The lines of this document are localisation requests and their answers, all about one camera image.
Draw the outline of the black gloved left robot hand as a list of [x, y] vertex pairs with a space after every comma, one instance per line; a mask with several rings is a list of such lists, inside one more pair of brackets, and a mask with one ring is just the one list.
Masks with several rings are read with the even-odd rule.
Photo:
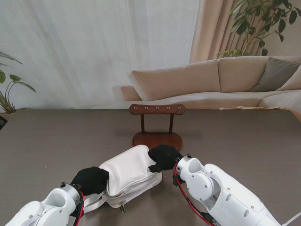
[[90, 167], [80, 170], [71, 185], [79, 186], [79, 190], [85, 195], [100, 194], [105, 191], [109, 172], [99, 167]]

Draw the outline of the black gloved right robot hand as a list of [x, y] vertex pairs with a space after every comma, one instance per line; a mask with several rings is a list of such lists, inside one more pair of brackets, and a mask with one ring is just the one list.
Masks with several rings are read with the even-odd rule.
[[170, 145], [159, 145], [148, 151], [148, 156], [156, 163], [148, 167], [152, 173], [172, 170], [174, 165], [183, 157], [181, 153]]

